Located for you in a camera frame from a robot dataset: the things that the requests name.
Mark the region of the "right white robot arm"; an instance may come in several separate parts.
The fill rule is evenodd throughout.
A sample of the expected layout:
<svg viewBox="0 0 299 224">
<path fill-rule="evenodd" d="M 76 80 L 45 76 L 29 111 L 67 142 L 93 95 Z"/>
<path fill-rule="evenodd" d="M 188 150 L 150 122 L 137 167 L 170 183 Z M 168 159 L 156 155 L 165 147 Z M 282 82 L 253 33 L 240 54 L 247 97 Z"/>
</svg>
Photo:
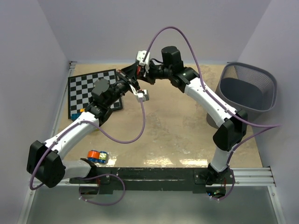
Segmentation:
<svg viewBox="0 0 299 224">
<path fill-rule="evenodd" d="M 150 84 L 154 84 L 156 79 L 168 79 L 210 115 L 218 128 L 213 135 L 216 150 L 206 171 L 199 176 L 207 185 L 219 183 L 228 171 L 228 158 L 232 150 L 246 134 L 247 125 L 240 119 L 247 119 L 247 113 L 226 104 L 200 79 L 199 73 L 191 67 L 185 67 L 180 51 L 175 46 L 165 47 L 161 53 L 163 62 L 155 65 L 150 60 L 149 52 L 138 51 L 137 78 Z"/>
</svg>

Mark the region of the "grey mesh trash bin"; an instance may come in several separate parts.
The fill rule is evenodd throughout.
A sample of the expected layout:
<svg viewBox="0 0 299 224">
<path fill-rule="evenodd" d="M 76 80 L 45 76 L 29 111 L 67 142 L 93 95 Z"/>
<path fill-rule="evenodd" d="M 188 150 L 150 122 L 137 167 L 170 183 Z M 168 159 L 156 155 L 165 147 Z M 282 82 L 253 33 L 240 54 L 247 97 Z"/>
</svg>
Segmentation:
<svg viewBox="0 0 299 224">
<path fill-rule="evenodd" d="M 245 111 L 247 121 L 256 124 L 257 118 L 274 108 L 277 82 L 261 68 L 233 62 L 224 67 L 215 93 L 238 112 Z"/>
</svg>

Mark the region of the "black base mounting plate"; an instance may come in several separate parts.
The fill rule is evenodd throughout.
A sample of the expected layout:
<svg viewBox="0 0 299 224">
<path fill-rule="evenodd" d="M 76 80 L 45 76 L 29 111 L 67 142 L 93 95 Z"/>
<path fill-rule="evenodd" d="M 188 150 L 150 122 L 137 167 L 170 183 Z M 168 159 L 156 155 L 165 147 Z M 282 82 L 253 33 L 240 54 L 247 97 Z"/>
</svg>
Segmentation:
<svg viewBox="0 0 299 224">
<path fill-rule="evenodd" d="M 93 194 L 112 194 L 114 191 L 190 191 L 195 194 L 220 188 L 215 195 L 223 196 L 228 184 L 234 184 L 232 171 L 217 173 L 210 168 L 92 168 L 86 178 L 71 178 L 83 194 L 94 187 Z"/>
</svg>

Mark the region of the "black white chessboard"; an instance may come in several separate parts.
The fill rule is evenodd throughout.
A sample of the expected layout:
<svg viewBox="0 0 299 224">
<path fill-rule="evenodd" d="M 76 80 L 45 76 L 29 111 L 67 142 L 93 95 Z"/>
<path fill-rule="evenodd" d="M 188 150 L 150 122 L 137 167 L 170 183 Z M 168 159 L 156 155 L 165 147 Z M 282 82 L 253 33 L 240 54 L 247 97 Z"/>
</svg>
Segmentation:
<svg viewBox="0 0 299 224">
<path fill-rule="evenodd" d="M 89 104 L 93 84 L 102 78 L 109 81 L 110 84 L 114 84 L 118 80 L 115 69 L 68 78 L 68 119 L 71 120 L 72 114 L 85 111 Z"/>
</svg>

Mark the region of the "red plastic trash bag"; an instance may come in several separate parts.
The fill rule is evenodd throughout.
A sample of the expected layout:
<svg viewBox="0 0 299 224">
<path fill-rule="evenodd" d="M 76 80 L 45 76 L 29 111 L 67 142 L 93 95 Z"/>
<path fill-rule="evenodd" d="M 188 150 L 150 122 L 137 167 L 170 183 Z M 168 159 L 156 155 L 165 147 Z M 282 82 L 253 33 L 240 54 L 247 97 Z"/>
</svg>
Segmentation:
<svg viewBox="0 0 299 224">
<path fill-rule="evenodd" d="M 143 71 L 143 67 L 142 66 L 138 66 L 137 67 L 137 76 L 140 76 L 140 74 L 142 74 Z"/>
</svg>

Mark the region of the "yellow blue toy blocks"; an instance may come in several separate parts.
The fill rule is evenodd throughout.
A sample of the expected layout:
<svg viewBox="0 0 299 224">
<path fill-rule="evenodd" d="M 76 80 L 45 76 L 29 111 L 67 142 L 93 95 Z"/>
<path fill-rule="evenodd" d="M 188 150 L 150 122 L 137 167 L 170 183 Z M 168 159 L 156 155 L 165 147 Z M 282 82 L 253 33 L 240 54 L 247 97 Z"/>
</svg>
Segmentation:
<svg viewBox="0 0 299 224">
<path fill-rule="evenodd" d="M 76 132 L 92 132 L 99 126 L 99 121 L 95 115 L 90 112 L 79 112 L 71 115 L 71 127 Z"/>
</svg>

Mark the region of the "orange tape roll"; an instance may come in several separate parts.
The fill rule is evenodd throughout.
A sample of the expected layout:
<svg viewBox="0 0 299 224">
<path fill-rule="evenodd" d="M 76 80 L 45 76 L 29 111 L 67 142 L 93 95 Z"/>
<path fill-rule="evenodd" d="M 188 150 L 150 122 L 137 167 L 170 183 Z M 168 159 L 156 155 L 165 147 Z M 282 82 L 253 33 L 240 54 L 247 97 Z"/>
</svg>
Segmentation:
<svg viewBox="0 0 299 224">
<path fill-rule="evenodd" d="M 88 155 L 87 155 L 87 159 L 89 161 L 98 162 L 99 159 L 100 159 L 100 152 L 99 151 L 95 151 L 95 150 L 89 151 Z"/>
</svg>

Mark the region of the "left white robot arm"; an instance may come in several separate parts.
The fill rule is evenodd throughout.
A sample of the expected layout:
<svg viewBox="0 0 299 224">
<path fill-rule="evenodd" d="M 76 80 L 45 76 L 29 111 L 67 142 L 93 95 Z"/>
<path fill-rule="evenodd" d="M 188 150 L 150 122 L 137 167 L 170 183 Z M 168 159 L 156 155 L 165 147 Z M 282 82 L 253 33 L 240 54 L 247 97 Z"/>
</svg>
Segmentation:
<svg viewBox="0 0 299 224">
<path fill-rule="evenodd" d="M 111 105 L 128 91 L 137 94 L 140 90 L 137 81 L 140 72 L 138 63 L 134 63 L 117 72 L 117 80 L 111 84 L 104 77 L 93 78 L 88 86 L 91 95 L 84 112 L 62 132 L 46 140 L 35 141 L 29 148 L 27 171 L 31 174 L 29 188 L 36 190 L 34 179 L 49 188 L 57 186 L 61 180 L 79 178 L 86 183 L 96 180 L 94 161 L 88 159 L 65 162 L 65 156 L 85 136 L 101 126 L 112 114 Z"/>
</svg>

